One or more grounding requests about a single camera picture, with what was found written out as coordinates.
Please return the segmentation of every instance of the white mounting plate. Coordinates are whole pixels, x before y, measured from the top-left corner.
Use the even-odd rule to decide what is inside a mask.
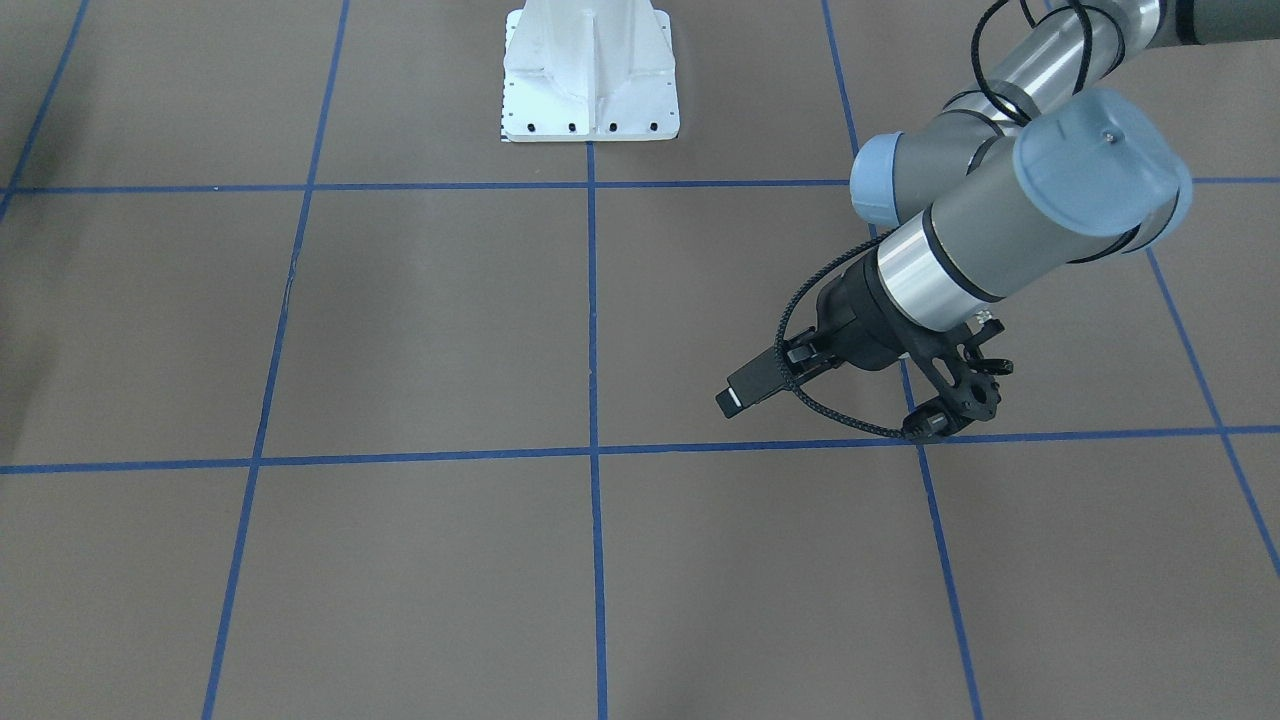
[[[520,26],[525,10],[513,10],[507,15],[506,46],[511,47],[512,37]],[[662,10],[653,10],[662,37],[663,49],[672,54],[671,17]],[[540,32],[543,28],[530,28]],[[596,35],[594,29],[588,28]],[[607,31],[599,35],[608,38]],[[594,41],[594,54],[622,50],[630,42]],[[637,72],[622,78],[614,87],[602,87],[598,81],[599,58],[575,58],[582,70],[590,65],[585,92],[572,92],[557,82],[554,68],[539,68],[539,72],[513,72],[507,68],[502,96],[502,141],[503,142],[586,142],[586,141],[650,141],[672,140],[680,133],[680,102],[676,95],[675,64],[667,72]]]

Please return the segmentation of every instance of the grid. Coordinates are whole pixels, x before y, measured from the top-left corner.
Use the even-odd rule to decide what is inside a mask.
[[[198,186],[97,186],[97,187],[31,187],[23,186],[23,174],[32,150],[40,135],[41,126],[49,113],[49,108],[58,91],[68,61],[74,51],[84,15],[91,0],[82,0],[72,24],[70,32],[61,56],[58,61],[49,88],[32,122],[27,135],[19,160],[3,188],[0,200],[0,222],[4,220],[9,206],[15,196],[23,195],[137,195],[137,193],[218,193],[218,192],[301,192],[302,208],[300,211],[297,229],[293,240],[288,274],[284,279],[283,297],[278,315],[274,345],[270,354],[270,364],[266,384],[262,392],[261,416],[255,436],[252,454],[247,457],[221,457],[221,459],[172,459],[172,460],[137,460],[120,462],[54,462],[54,464],[28,464],[0,466],[3,475],[50,475],[63,473],[87,471],[133,471],[133,470],[182,470],[182,469],[210,469],[229,468],[247,470],[244,495],[237,527],[236,543],[228,571],[225,597],[223,601],[219,626],[216,629],[216,643],[214,656],[210,662],[209,685],[205,696],[202,716],[214,716],[218,697],[218,684],[221,673],[221,662],[227,647],[227,637],[233,620],[233,610],[237,593],[239,569],[247,542],[250,518],[253,509],[253,497],[259,473],[262,468],[275,466],[307,466],[307,465],[357,465],[357,464],[388,464],[388,462],[435,462],[435,461],[468,461],[468,460],[495,460],[495,459],[532,459],[532,457],[586,457],[590,461],[590,493],[593,512],[593,550],[594,550],[594,582],[595,582],[595,634],[596,634],[596,702],[598,715],[602,720],[608,717],[608,670],[607,670],[607,618],[605,618],[605,577],[604,577],[604,546],[603,546],[603,511],[600,497],[600,457],[614,455],[650,455],[668,452],[744,452],[744,451],[785,451],[785,450],[819,450],[819,448],[860,448],[905,445],[902,441],[886,438],[849,438],[849,439],[815,439],[815,441],[763,441],[763,442],[727,442],[727,443],[654,443],[654,445],[604,445],[599,433],[599,384],[598,384],[598,286],[596,286],[596,193],[599,190],[636,190],[645,188],[696,188],[696,187],[841,187],[847,181],[840,178],[813,178],[813,179],[739,179],[739,181],[648,181],[648,182],[617,182],[596,179],[595,147],[591,143],[585,149],[586,179],[582,182],[430,182],[430,183],[319,183],[316,174],[324,147],[325,127],[329,115],[329,106],[333,99],[334,83],[340,72],[340,59],[343,37],[347,27],[347,18],[351,10],[351,0],[343,0],[340,14],[337,19],[337,32],[330,55],[329,73],[325,85],[324,100],[320,106],[316,122],[315,137],[311,152],[310,168],[305,183],[297,184],[198,184]],[[829,42],[831,59],[835,70],[835,85],[840,92],[841,106],[849,132],[851,147],[859,147],[858,131],[854,123],[852,102],[849,97],[844,77],[844,65],[840,58],[840,47],[832,23],[828,0],[820,0],[826,32]],[[1280,177],[1198,177],[1199,184],[1267,184],[1280,183]],[[307,219],[311,200],[316,192],[378,192],[378,191],[476,191],[476,190],[581,190],[586,193],[586,223],[588,223],[588,288],[589,288],[589,443],[586,446],[572,447],[540,447],[516,450],[477,450],[477,451],[439,451],[439,452],[393,452],[393,454],[357,454],[357,455],[310,455],[310,456],[273,456],[264,452],[268,428],[271,415],[271,404],[275,392],[275,382],[279,373],[280,357],[287,340],[287,327],[289,318],[289,301],[293,282],[297,275],[298,258],[303,251]],[[1080,430],[1080,432],[1037,432],[1037,433],[973,433],[951,438],[950,443],[956,445],[988,445],[988,443],[1037,443],[1037,442],[1103,442],[1129,438],[1167,438],[1167,437],[1217,437],[1221,441],[1224,452],[1230,461],[1235,478],[1239,483],[1242,496],[1257,525],[1260,539],[1268,553],[1272,566],[1280,575],[1280,555],[1277,555],[1275,542],[1262,516],[1257,501],[1254,500],[1249,480],[1236,457],[1233,438],[1240,436],[1275,436],[1280,434],[1280,425],[1228,425],[1219,413],[1217,404],[1210,389],[1210,382],[1201,368],[1190,337],[1183,324],[1174,293],[1165,281],[1160,261],[1152,250],[1147,251],[1147,259],[1152,274],[1158,284],[1162,300],[1169,310],[1172,323],[1178,331],[1179,340],[1187,354],[1187,360],[1194,373],[1199,392],[1203,396],[1206,407],[1212,416],[1211,427],[1183,427],[1183,428],[1149,428],[1149,429],[1116,429],[1116,430]],[[904,400],[908,409],[914,409],[915,401],[908,377],[905,363],[900,366]],[[943,523],[938,511],[934,495],[933,478],[929,468],[929,456],[925,448],[915,448],[922,482],[928,498],[929,515],[933,524],[934,541],[938,551],[938,562],[946,584],[947,598],[951,609],[954,629],[956,634],[957,650],[961,657],[965,682],[972,703],[974,717],[982,717],[982,702],[978,683],[970,660],[968,639],[964,628],[961,602],[956,589],[956,582],[951,569],[950,553],[947,548]]]

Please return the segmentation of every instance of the gray floor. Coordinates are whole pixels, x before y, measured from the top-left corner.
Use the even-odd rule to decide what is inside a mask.
[[[1280,42],[1107,81],[1187,224],[918,454],[712,396],[986,3],[666,0],[596,149],[498,142],[517,0],[183,5],[0,4],[0,717],[1280,716]]]

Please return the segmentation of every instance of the white pedestal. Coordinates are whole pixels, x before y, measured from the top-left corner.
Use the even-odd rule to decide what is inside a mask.
[[[507,15],[502,140],[671,140],[671,19],[649,0],[527,0]]]

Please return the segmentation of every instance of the robotic arm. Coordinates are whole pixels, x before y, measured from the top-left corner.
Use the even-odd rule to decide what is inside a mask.
[[[984,77],[978,42],[1006,3],[974,32],[975,85],[923,132],[877,136],[859,151],[854,205],[897,229],[800,288],[774,345],[717,396],[726,418],[788,389],[831,419],[913,442],[992,419],[996,377],[1012,364],[982,354],[1004,331],[987,307],[1062,264],[1157,242],[1190,205],[1190,172],[1143,113],[1114,91],[1079,91],[1147,47],[1280,37],[1274,0],[1073,0]],[[820,290],[817,327],[787,338],[803,295],[872,247]],[[908,356],[938,396],[900,429],[836,413],[800,388],[845,363],[881,370]]]

